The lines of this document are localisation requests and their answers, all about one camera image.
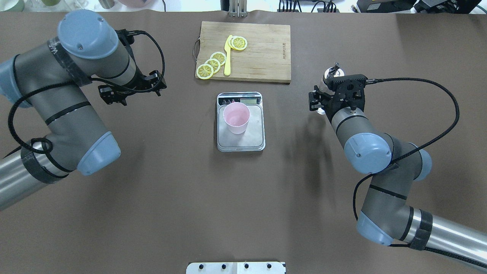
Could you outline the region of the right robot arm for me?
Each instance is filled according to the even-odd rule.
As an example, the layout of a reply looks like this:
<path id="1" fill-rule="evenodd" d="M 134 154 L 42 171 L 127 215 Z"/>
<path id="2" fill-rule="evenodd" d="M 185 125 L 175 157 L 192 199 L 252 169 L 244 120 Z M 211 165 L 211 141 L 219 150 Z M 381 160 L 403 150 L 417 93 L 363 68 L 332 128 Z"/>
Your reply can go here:
<path id="1" fill-rule="evenodd" d="M 451 126 L 429 142 L 417 146 L 377 130 L 364 113 L 367 85 L 392 81 L 429 83 L 452 100 L 455 118 Z M 448 134 L 460 117 L 456 98 L 439 83 L 421 78 L 369 79 L 346 75 L 341 68 L 325 71 L 319 85 L 309 93 L 309 109 L 327 116 L 347 160 L 370 179 L 360 210 L 356 196 L 352 207 L 356 229 L 374 243 L 436 253 L 486 271 L 486 234 L 407 205 L 414 182 L 425 179 L 433 162 L 425 150 Z"/>

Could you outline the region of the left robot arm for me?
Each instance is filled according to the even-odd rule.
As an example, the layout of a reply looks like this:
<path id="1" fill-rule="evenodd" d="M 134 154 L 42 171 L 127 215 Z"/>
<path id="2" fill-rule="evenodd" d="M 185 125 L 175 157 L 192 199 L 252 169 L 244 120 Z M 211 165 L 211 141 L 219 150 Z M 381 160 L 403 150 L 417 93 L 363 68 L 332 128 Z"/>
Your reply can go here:
<path id="1" fill-rule="evenodd" d="M 81 90 L 94 81 L 106 104 L 167 88 L 162 70 L 144 75 L 131 45 L 143 30 L 115 30 L 98 13 L 75 10 L 43 45 L 1 64 L 7 124 L 19 144 L 1 159 L 1 210 L 78 170 L 91 175 L 120 157 L 113 134 Z"/>

